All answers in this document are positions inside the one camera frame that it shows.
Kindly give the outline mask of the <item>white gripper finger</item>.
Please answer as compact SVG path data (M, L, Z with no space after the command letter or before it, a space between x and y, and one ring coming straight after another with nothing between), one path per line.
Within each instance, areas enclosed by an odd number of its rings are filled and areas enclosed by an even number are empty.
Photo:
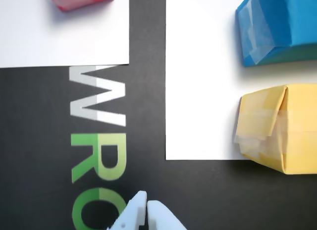
M108 230L138 230L145 224L147 193L138 191Z
M147 202L149 230L186 230L178 218L160 201Z

